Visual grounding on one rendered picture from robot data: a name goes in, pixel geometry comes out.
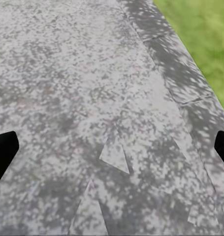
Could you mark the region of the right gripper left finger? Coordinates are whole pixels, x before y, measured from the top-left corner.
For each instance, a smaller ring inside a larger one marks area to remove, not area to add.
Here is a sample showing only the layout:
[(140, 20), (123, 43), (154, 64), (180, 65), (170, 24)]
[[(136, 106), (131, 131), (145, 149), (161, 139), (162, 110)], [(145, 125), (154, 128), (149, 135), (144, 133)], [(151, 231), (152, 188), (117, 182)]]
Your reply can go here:
[(0, 179), (19, 150), (14, 131), (0, 134)]

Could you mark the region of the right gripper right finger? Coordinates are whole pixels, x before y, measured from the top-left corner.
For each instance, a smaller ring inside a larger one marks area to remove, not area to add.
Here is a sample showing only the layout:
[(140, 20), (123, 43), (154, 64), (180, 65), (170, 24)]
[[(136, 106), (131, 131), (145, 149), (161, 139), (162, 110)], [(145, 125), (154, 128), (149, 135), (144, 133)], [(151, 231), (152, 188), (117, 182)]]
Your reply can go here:
[(214, 148), (224, 162), (224, 131), (218, 131), (214, 143)]

